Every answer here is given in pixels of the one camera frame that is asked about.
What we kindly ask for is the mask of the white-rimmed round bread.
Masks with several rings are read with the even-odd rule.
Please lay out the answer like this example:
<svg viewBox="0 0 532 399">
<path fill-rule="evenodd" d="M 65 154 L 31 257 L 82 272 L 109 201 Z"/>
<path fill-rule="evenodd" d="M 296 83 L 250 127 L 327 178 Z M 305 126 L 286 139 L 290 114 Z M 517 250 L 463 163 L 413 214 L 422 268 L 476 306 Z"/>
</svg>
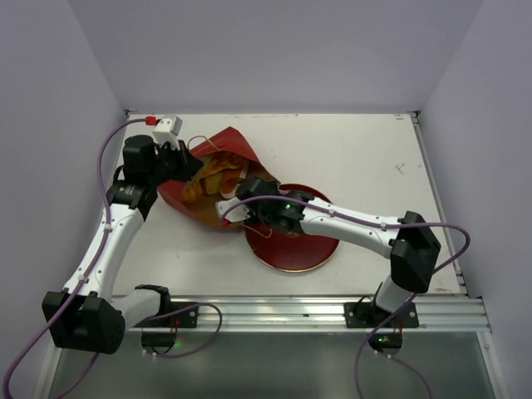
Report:
<svg viewBox="0 0 532 399">
<path fill-rule="evenodd" d="M 249 163 L 244 162 L 237 169 L 227 169 L 222 173 L 222 179 L 220 181 L 219 193 L 221 196 L 230 200 L 236 195 L 236 191 L 240 184 L 246 179 L 249 171 Z"/>
</svg>

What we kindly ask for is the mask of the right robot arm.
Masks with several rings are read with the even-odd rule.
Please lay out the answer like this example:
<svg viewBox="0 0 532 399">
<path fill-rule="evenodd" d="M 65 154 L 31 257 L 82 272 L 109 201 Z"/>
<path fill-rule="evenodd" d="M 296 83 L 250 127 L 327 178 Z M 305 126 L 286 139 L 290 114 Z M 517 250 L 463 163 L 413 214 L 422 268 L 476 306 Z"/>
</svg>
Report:
<svg viewBox="0 0 532 399">
<path fill-rule="evenodd" d="M 285 234 L 320 236 L 370 250 L 390 261 L 390 273 L 377 289 L 370 315 L 389 326 L 413 294 L 426 293 L 441 244 L 423 217 L 364 214 L 337 207 L 307 191 L 282 191 L 273 181 L 246 179 L 236 190 L 251 219 Z"/>
</svg>

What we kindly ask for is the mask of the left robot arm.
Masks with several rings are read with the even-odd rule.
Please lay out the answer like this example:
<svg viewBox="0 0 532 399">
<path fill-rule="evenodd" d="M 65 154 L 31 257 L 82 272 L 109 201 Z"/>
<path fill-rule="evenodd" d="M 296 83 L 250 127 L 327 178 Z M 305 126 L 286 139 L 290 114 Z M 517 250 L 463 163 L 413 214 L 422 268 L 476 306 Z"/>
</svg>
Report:
<svg viewBox="0 0 532 399">
<path fill-rule="evenodd" d="M 158 187 L 192 180 L 203 163 L 182 140 L 157 144 L 148 135 L 127 138 L 122 156 L 86 255 L 63 289 L 42 300 L 56 347 L 112 354 L 127 329 L 146 320 L 160 327 L 172 319 L 166 287 L 141 284 L 117 300 L 112 292 L 126 252 L 158 198 Z"/>
</svg>

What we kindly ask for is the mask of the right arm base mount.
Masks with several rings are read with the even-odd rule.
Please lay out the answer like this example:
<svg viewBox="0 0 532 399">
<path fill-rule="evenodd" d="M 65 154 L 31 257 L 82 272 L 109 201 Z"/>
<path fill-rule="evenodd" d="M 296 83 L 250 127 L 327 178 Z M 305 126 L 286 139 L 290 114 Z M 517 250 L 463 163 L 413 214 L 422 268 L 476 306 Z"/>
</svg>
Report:
<svg viewBox="0 0 532 399">
<path fill-rule="evenodd" d="M 361 297 L 356 302 L 343 304 L 343 316 L 347 328 L 374 328 L 389 315 L 388 311 L 379 308 L 373 300 L 366 301 L 366 297 Z M 420 322 L 414 303 L 410 303 L 384 325 L 385 328 L 418 328 L 419 326 Z"/>
</svg>

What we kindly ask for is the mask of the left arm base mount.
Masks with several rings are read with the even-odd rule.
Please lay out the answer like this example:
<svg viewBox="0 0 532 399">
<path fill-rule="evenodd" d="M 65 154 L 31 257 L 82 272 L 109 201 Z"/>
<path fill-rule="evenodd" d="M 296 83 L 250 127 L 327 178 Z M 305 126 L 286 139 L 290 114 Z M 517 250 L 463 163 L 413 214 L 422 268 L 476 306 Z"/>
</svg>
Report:
<svg viewBox="0 0 532 399">
<path fill-rule="evenodd" d="M 137 323 L 135 328 L 196 328 L 198 315 L 196 302 L 171 302 L 168 308 Z"/>
</svg>

